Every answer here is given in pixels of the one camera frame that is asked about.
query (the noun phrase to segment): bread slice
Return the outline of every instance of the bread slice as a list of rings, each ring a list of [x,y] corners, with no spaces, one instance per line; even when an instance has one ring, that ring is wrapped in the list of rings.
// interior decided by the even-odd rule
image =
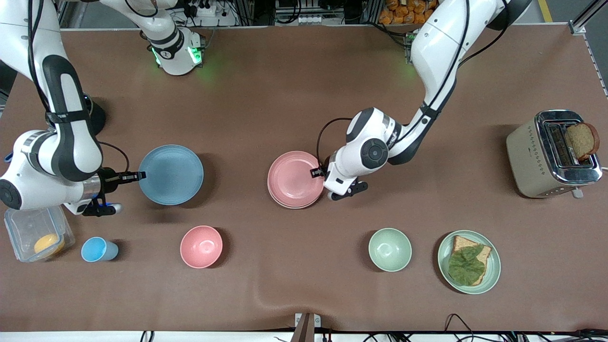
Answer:
[[[460,251],[464,247],[475,247],[477,245],[481,245],[481,243],[477,243],[475,241],[471,241],[466,237],[462,237],[460,235],[456,235],[454,237],[454,247],[452,248],[452,254],[456,251]],[[477,256],[477,260],[483,262],[483,265],[486,267],[486,271],[488,270],[488,258],[490,257],[490,252],[492,248],[490,246],[484,246],[481,253]],[[471,286],[477,286],[482,283],[483,276],[486,275],[484,271],[483,274],[479,277],[479,279],[474,282]]]
[[[583,161],[599,149],[599,135],[595,127],[581,122],[569,126],[566,130],[566,141],[574,150],[576,159]]]

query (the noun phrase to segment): silver toaster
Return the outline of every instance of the silver toaster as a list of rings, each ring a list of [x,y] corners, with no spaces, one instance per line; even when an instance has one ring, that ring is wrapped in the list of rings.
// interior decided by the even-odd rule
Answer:
[[[572,191],[581,198],[581,187],[602,177],[598,157],[578,161],[568,146],[568,126],[583,122],[569,110],[538,113],[534,119],[509,134],[506,149],[519,191],[531,198],[547,198]]]

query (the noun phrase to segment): stack of pink plates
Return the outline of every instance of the stack of pink plates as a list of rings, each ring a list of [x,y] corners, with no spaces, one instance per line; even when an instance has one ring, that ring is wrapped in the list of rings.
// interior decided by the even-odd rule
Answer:
[[[310,170],[319,162],[310,153],[291,151],[278,157],[268,171],[268,192],[278,204],[289,209],[312,205],[323,192],[323,177],[313,178]]]

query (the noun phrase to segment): blue cup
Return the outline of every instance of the blue cup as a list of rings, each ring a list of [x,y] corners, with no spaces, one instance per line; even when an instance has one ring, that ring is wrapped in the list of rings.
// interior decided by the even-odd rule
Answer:
[[[91,237],[82,245],[80,255],[87,262],[108,261],[118,255],[118,246],[103,237]]]

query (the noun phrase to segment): table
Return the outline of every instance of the table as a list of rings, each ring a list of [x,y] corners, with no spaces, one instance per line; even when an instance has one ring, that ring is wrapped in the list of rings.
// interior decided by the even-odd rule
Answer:
[[[487,30],[473,50],[489,42]],[[530,200],[516,192],[505,138],[537,112],[568,108],[608,131],[606,98],[582,37],[566,26],[513,26],[465,64],[418,154],[366,176],[368,191],[291,211],[266,190],[273,160],[313,152],[323,124],[376,106],[403,123],[424,97],[404,54],[369,27],[219,30],[204,67],[172,77],[136,32],[65,32],[83,88],[109,113],[98,138],[123,148],[135,169],[147,152],[181,144],[205,167],[200,193],[163,207],[137,184],[109,196],[120,215],[69,215],[77,242],[56,260],[15,260],[0,232],[0,330],[257,330],[293,325],[312,311],[336,330],[443,330],[459,313],[475,330],[575,330],[608,323],[608,186]],[[33,85],[18,77],[0,125],[0,153],[44,128]],[[326,130],[321,152],[344,143]],[[599,151],[608,160],[608,148]],[[105,150],[105,166],[124,160]],[[6,165],[0,166],[4,172]],[[224,254],[194,270],[179,256],[193,226],[217,227]],[[383,273],[367,241],[405,232],[413,258]],[[441,278],[443,236],[471,229],[495,244],[502,276],[490,292],[455,292]],[[89,264],[92,236],[116,240],[115,262]]]

